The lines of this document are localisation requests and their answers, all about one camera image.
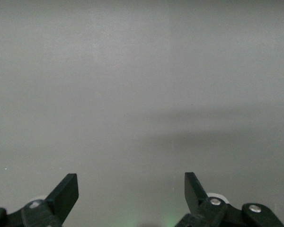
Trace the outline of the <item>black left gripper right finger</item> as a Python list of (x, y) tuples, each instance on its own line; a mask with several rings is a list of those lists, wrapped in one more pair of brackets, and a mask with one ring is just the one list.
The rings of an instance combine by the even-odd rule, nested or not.
[(193, 172), (185, 173), (185, 199), (190, 213), (175, 227), (284, 227), (265, 205), (245, 203), (239, 210), (224, 199), (207, 195)]

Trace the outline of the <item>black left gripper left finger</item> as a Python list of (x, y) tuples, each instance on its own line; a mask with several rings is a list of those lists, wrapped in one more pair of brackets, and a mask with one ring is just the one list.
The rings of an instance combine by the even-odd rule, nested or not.
[(45, 199), (8, 214), (0, 207), (0, 227), (62, 227), (79, 198), (76, 174), (67, 174)]

